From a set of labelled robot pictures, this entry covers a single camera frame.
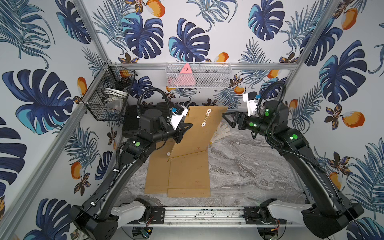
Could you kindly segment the brown kraft file bag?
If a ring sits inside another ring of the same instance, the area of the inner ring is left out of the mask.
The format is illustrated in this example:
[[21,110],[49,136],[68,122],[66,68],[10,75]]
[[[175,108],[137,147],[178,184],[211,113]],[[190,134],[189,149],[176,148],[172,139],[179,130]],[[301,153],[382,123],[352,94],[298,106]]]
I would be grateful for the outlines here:
[[170,160],[169,198],[209,198],[211,196],[207,151]]
[[154,151],[149,158],[145,194],[166,194],[168,192],[170,173],[170,153],[175,141],[170,139],[159,150]]
[[179,144],[174,145],[169,161],[205,152],[227,109],[216,106],[189,107],[185,122],[193,124],[193,127],[184,134]]

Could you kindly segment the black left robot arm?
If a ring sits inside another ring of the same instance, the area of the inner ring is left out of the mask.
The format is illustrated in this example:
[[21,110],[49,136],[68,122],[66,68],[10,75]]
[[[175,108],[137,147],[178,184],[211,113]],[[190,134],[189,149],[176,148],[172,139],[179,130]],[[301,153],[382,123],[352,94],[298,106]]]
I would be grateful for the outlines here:
[[136,199],[122,207],[115,207],[115,202],[134,173],[153,152],[160,149],[158,143],[166,144],[169,139],[173,139],[178,144],[193,126],[183,121],[188,113],[185,106],[176,104],[171,107],[162,90],[150,90],[163,96],[167,115],[164,116],[162,111],[155,108],[142,112],[144,96],[140,95],[136,105],[138,132],[118,146],[115,166],[99,188],[82,205],[74,205],[69,211],[71,223],[89,240],[109,240],[119,228],[128,223],[137,221],[146,224],[150,221],[152,207],[148,202]]

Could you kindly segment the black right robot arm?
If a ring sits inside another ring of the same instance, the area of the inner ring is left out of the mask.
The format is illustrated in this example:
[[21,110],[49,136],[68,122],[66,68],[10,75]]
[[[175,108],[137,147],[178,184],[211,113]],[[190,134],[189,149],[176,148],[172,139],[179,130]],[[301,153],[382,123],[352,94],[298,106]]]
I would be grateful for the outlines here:
[[286,88],[284,82],[277,81],[262,94],[244,94],[248,111],[224,113],[222,117],[232,128],[251,131],[253,138],[263,136],[298,174],[314,203],[289,204],[271,198],[261,203],[257,211],[247,215],[246,219],[266,223],[291,221],[306,226],[313,235],[325,239],[355,222],[364,209],[337,189],[304,135],[288,127],[289,108],[283,104]]

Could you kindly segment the white cotton work glove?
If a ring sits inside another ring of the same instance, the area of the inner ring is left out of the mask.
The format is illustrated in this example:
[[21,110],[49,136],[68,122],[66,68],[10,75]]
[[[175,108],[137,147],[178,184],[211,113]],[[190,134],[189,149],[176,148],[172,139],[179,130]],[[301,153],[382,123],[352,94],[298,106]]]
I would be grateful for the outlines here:
[[220,123],[213,137],[211,138],[210,144],[217,142],[218,140],[228,137],[231,135],[230,127],[226,124]]

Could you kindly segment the pink triangle item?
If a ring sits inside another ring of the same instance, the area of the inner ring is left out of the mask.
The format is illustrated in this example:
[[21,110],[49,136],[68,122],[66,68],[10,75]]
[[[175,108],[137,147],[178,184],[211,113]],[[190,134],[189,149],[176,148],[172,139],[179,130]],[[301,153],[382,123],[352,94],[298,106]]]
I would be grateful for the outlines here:
[[195,86],[196,79],[189,63],[186,63],[176,77],[176,86],[188,87]]

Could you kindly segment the black plastic tool case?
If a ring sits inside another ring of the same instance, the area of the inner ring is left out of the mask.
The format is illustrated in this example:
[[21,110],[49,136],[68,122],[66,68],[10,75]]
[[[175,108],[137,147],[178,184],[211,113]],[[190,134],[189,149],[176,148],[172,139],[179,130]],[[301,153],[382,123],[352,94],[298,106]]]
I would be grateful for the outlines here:
[[[141,113],[144,114],[146,110],[157,109],[162,112],[163,117],[166,119],[169,116],[167,104],[165,102],[154,104],[153,102],[142,102]],[[139,131],[139,119],[137,118],[137,106],[131,105],[126,107],[123,115],[122,136],[129,138]]]

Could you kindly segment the clear white mesh wall basket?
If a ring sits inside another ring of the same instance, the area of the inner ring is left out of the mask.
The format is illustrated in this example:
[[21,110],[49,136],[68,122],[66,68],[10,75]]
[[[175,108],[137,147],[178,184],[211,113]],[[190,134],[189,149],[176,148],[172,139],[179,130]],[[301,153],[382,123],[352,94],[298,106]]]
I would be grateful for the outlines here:
[[178,87],[176,77],[186,63],[167,63],[165,73],[167,86],[170,88],[224,88],[228,87],[232,74],[232,66],[227,63],[189,63],[196,79],[195,86]]

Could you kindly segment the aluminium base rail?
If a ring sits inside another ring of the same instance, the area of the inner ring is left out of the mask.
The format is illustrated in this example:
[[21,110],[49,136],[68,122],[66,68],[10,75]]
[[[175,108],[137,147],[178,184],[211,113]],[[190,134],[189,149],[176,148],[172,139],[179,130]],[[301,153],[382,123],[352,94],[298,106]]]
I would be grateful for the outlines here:
[[304,227],[302,210],[311,205],[278,201],[268,207],[153,207],[150,219],[135,227]]

